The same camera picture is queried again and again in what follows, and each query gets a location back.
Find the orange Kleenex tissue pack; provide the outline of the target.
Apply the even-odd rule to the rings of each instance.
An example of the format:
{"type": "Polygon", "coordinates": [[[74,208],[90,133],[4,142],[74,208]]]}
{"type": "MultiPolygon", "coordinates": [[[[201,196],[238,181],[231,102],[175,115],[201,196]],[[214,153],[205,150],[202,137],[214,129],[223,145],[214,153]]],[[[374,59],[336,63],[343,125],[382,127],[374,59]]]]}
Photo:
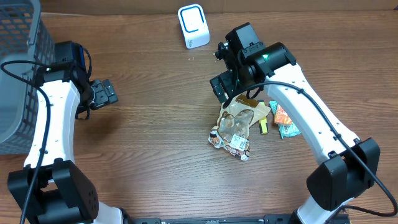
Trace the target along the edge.
{"type": "Polygon", "coordinates": [[[276,107],[274,114],[274,122],[283,125],[291,125],[293,123],[293,121],[288,116],[286,111],[281,107],[281,105],[277,105],[276,107]]]}

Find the brown snack pouch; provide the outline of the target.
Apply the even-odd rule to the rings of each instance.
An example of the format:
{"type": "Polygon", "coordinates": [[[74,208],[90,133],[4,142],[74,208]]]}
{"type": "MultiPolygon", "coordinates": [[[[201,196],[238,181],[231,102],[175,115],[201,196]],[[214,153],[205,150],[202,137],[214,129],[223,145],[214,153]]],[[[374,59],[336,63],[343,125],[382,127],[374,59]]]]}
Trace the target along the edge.
{"type": "Polygon", "coordinates": [[[271,108],[265,103],[238,95],[226,108],[220,109],[208,141],[215,148],[223,148],[232,156],[247,161],[250,156],[249,128],[270,111],[271,108]]]}

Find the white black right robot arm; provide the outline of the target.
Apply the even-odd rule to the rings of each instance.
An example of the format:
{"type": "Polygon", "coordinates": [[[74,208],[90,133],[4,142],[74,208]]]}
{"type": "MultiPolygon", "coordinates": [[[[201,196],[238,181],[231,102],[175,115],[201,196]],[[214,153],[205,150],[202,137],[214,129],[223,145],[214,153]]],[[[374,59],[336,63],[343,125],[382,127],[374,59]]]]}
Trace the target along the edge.
{"type": "Polygon", "coordinates": [[[310,146],[318,167],[307,178],[310,196],[290,215],[266,215],[266,223],[347,223],[345,205],[374,185],[380,148],[361,140],[327,107],[306,80],[288,48],[265,45],[250,23],[234,28],[215,52],[226,71],[211,79],[224,105],[254,90],[264,91],[287,112],[310,146]]]}

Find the teal wet wipes pack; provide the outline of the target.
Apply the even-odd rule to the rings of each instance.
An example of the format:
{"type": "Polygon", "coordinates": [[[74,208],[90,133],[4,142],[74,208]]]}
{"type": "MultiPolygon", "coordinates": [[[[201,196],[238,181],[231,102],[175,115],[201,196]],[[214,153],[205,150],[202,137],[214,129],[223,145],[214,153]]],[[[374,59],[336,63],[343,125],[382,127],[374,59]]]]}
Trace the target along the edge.
{"type": "MultiPolygon", "coordinates": [[[[279,106],[276,101],[270,101],[270,107],[273,115],[276,115],[277,107],[279,106]]],[[[278,129],[280,132],[281,138],[294,137],[301,134],[299,129],[296,127],[294,123],[292,124],[278,124],[278,129]]]]}

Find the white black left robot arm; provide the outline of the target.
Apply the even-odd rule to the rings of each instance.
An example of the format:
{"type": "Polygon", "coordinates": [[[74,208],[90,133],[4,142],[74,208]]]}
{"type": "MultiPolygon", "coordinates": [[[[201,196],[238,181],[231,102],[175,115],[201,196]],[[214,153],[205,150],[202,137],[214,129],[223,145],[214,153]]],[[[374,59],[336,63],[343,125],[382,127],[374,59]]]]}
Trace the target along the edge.
{"type": "Polygon", "coordinates": [[[55,44],[55,62],[38,63],[28,84],[39,97],[30,152],[21,170],[9,173],[7,187],[25,223],[130,223],[121,208],[100,202],[93,183],[75,165],[73,135],[80,113],[118,101],[108,79],[91,80],[90,54],[68,41],[55,44]]]}

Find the yellow highlighter pen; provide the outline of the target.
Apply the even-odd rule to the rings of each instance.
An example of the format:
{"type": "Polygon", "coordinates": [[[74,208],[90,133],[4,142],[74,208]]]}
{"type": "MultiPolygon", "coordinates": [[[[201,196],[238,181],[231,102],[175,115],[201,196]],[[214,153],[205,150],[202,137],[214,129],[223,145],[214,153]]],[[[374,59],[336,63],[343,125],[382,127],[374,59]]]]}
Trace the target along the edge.
{"type": "Polygon", "coordinates": [[[268,125],[267,125],[267,115],[269,112],[266,113],[266,115],[259,120],[259,130],[261,134],[268,134],[268,125]]]}

